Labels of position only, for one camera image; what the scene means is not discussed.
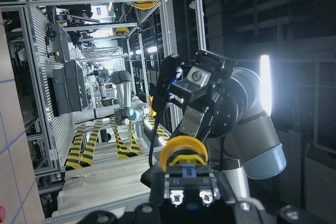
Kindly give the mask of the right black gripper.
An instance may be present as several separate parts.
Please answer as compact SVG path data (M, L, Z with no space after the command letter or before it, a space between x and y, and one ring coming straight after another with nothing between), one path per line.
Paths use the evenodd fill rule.
M182 98L183 119L172 138L187 135L204 142L222 137L237 124L245 109L241 87L235 87L232 75L237 62L199 50L196 63L185 79L170 85L169 91Z

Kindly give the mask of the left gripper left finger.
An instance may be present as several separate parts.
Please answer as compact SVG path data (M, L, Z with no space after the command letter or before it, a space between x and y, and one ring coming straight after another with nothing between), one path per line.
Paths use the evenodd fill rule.
M141 182L150 188L149 203L154 206L167 206L170 199L170 175L150 167L141 176Z

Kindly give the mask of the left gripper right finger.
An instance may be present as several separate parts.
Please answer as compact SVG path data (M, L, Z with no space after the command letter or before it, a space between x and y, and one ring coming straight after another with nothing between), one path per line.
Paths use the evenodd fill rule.
M233 189L222 172L214 172L214 176L217 181L217 187L220 193L220 200L226 205L234 205L237 203L236 195L233 192Z

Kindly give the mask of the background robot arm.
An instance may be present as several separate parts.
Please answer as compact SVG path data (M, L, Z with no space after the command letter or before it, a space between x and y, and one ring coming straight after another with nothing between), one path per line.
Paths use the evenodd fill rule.
M109 74L106 69L103 69L94 71L94 75L97 77L102 105L119 106L114 109L116 125L129 125L132 121L143 120L150 116L150 106L132 93L132 76L128 71L121 70ZM108 99L106 96L104 84L107 80L116 86L117 96L115 98Z

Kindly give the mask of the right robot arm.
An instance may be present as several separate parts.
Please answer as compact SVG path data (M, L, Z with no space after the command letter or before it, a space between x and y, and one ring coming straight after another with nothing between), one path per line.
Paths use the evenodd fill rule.
M270 118L271 73L267 55L260 73L230 59L200 50L185 79L170 86L183 99L183 118L173 136L204 143L214 170L223 172L234 193L250 196L249 179L280 174L286 158Z

